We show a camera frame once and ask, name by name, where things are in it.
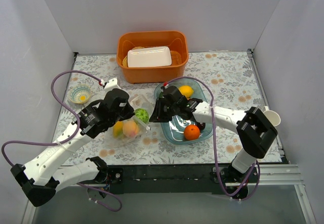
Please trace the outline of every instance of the orange bin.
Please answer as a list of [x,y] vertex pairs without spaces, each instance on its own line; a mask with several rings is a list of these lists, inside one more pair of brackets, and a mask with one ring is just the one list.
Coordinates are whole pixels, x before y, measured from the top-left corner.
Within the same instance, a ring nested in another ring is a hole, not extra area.
[[[171,52],[172,64],[162,67],[128,68],[123,66],[123,59],[129,50],[135,47],[167,46]],[[179,31],[131,32],[122,35],[118,41],[117,63],[123,70],[129,83],[165,82],[183,75],[189,54],[187,39]]]

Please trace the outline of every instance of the blue tray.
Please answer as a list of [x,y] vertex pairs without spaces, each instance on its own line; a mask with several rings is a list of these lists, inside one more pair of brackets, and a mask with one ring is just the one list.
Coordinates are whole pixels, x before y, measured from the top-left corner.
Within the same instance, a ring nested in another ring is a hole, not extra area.
[[[191,96],[191,98],[198,98],[207,101],[204,92],[201,89],[198,82],[192,79],[179,79],[170,83],[170,85],[176,86],[178,88],[180,86],[188,85],[194,90],[194,93]],[[157,99],[160,96],[160,93],[162,92],[161,86],[163,86],[163,83],[159,84],[154,91],[155,99]],[[195,124],[195,122],[191,120],[183,120],[179,116],[174,116],[172,117],[172,120],[170,122],[161,123],[161,126],[162,126],[164,136],[169,142],[173,144],[192,144],[192,143],[196,143],[208,139],[213,135],[213,125],[206,124],[205,129],[200,132],[200,136],[198,139],[186,140],[183,136],[183,131],[188,125],[191,124]]]

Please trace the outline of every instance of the floral tablecloth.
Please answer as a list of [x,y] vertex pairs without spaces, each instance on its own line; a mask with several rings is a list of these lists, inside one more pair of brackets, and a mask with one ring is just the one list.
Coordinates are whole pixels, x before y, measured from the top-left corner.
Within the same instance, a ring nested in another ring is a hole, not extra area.
[[[105,81],[117,77],[121,88],[129,93],[131,99],[139,94],[144,94],[154,104],[153,92],[158,84],[133,85],[127,83],[116,63],[115,55],[77,56],[74,69],[89,72]],[[206,82],[215,95],[214,105],[238,110],[264,105],[246,52],[190,53],[184,75]],[[67,91],[77,84],[91,86],[93,91],[91,101],[103,98],[105,95],[97,81],[83,74],[71,76]],[[208,92],[205,91],[205,95],[207,99],[210,99]],[[70,102],[67,96],[65,103],[76,111],[83,107]],[[65,109],[61,110],[55,137],[65,130],[72,119],[73,116],[70,112]],[[229,163],[242,148],[240,139],[238,135],[219,127],[216,128],[216,133],[218,160],[220,163]],[[79,149],[76,155],[65,162],[65,165],[79,164],[86,158],[94,156],[100,156],[108,165],[214,162],[212,138],[190,145],[174,145],[165,139],[161,126],[157,123],[151,124],[151,130],[146,135],[131,143],[114,148],[105,142],[105,134],[102,133]],[[281,162],[275,143],[272,144],[262,162]]]

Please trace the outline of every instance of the white wall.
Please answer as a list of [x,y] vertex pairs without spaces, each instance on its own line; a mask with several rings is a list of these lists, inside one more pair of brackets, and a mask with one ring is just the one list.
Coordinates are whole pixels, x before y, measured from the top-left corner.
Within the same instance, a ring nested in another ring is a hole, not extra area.
[[280,0],[256,64],[288,158],[298,163],[317,223],[324,223],[324,0]]
[[180,30],[190,51],[254,48],[279,0],[45,0],[74,52],[115,53],[126,32]]
[[[52,78],[70,69],[73,53],[44,0],[0,0],[0,135],[51,142],[59,104],[51,96]],[[66,78],[57,83],[62,96]],[[10,145],[14,163],[31,160],[37,146]],[[0,223],[20,223],[27,198],[0,156]]]

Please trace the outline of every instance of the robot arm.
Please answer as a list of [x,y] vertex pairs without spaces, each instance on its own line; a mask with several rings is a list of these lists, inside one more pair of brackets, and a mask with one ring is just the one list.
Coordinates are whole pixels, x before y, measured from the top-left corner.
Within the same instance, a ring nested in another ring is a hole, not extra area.
[[[162,87],[163,92],[156,100],[150,122],[168,122],[178,115],[197,123],[212,123],[210,105],[200,99],[187,100],[177,87]],[[237,133],[243,149],[236,155],[230,168],[237,175],[247,172],[256,159],[266,155],[278,132],[260,109],[251,107],[248,111],[214,107],[216,125]]]
[[103,100],[91,102],[79,113],[80,128],[74,138],[59,144],[74,133],[77,123],[71,122],[54,143],[33,160],[24,165],[16,164],[11,172],[34,206],[49,201],[57,191],[75,183],[92,180],[102,182],[107,177],[108,167],[99,157],[87,159],[84,163],[60,168],[61,165],[83,145],[105,132],[117,121],[131,118],[134,109],[129,105],[129,95],[121,90],[117,79],[110,80],[104,87]]

